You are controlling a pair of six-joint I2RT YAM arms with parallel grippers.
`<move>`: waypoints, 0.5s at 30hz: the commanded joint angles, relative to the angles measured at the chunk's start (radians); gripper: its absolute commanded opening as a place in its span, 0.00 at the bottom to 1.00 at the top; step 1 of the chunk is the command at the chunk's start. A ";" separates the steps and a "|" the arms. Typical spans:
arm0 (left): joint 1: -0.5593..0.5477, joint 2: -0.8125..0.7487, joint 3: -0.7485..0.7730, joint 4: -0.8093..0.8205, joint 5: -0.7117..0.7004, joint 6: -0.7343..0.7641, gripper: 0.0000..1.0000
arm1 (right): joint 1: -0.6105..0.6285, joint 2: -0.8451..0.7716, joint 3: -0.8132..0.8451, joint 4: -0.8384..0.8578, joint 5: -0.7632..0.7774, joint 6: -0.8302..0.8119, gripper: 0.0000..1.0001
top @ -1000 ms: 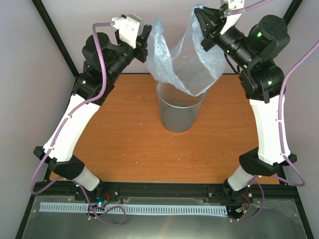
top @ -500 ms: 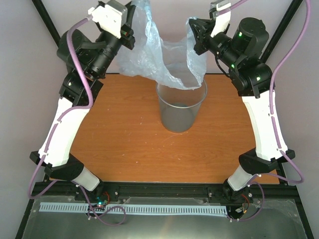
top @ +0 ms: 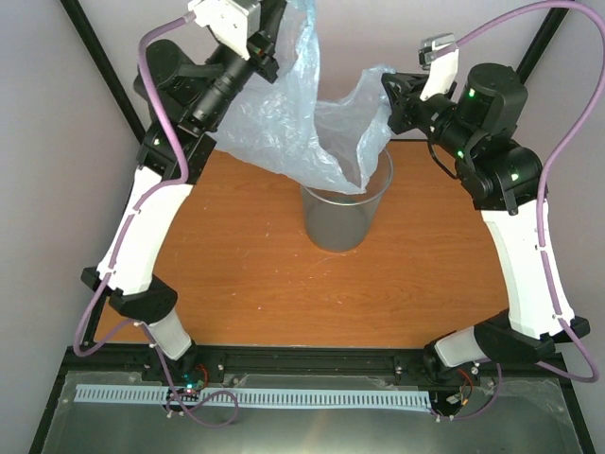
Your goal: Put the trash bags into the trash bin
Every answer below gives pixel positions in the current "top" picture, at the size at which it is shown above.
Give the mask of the translucent blue plastic bag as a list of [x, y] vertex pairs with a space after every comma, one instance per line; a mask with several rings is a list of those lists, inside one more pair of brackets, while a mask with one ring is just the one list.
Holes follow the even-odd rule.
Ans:
[[362, 71], [345, 97], [318, 98], [320, 43], [312, 1], [290, 1], [277, 36], [278, 78], [253, 75], [213, 137], [219, 150], [304, 186], [363, 194], [391, 138], [382, 84], [393, 68]]

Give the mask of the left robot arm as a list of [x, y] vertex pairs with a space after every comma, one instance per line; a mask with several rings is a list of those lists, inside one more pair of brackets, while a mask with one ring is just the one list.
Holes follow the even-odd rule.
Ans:
[[110, 305], [139, 325], [174, 379], [197, 369], [178, 294], [154, 274], [168, 230], [215, 148], [213, 133], [252, 76], [277, 78], [283, 1], [192, 1], [138, 44], [135, 90], [152, 122], [141, 143], [125, 212], [102, 260], [86, 268], [90, 308]]

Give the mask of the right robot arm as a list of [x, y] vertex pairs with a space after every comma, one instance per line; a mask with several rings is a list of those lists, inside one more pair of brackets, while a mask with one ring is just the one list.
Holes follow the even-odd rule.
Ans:
[[564, 295], [551, 252], [539, 183], [540, 158], [519, 145], [513, 134], [527, 101], [516, 72], [499, 63], [474, 66], [458, 101], [448, 82], [429, 96], [427, 75], [386, 73], [381, 82], [395, 133], [419, 130], [428, 146], [455, 160], [447, 174], [460, 182], [480, 213], [495, 245], [507, 289], [507, 309], [466, 329], [446, 334], [423, 349], [424, 369], [439, 382], [457, 367], [492, 361], [545, 366], [560, 343], [590, 333], [587, 319], [575, 314]]

